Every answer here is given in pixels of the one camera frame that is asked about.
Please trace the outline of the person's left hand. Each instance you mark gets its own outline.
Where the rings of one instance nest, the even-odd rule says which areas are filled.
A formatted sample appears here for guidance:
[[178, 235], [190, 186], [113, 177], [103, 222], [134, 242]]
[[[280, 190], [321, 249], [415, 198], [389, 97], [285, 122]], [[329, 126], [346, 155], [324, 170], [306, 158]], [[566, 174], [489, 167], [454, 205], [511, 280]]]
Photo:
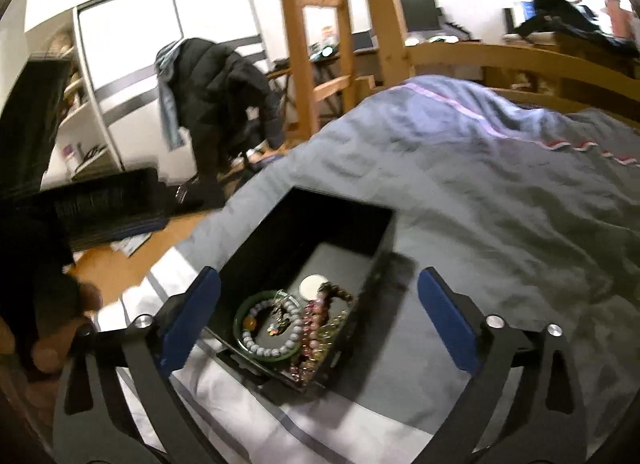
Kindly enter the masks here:
[[68, 273], [26, 280], [1, 293], [2, 354], [24, 382], [52, 380], [60, 374], [76, 331], [102, 307], [102, 295], [90, 282]]

